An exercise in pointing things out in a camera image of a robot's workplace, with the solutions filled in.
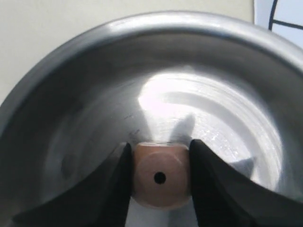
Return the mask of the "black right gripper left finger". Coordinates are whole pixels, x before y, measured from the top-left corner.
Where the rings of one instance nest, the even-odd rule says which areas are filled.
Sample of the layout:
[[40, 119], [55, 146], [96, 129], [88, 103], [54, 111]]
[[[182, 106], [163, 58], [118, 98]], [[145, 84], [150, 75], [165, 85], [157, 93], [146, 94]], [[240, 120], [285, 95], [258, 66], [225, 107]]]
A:
[[132, 149], [119, 144], [84, 180], [54, 199], [19, 213], [22, 227], [123, 227], [132, 193]]

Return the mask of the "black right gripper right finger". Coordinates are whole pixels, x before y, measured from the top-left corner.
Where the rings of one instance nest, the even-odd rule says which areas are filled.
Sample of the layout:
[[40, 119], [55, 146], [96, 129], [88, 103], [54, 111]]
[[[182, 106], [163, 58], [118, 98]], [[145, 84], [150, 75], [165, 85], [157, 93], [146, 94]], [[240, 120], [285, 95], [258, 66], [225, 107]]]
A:
[[189, 146], [191, 194], [200, 227], [301, 227], [303, 205], [245, 177], [201, 140]]

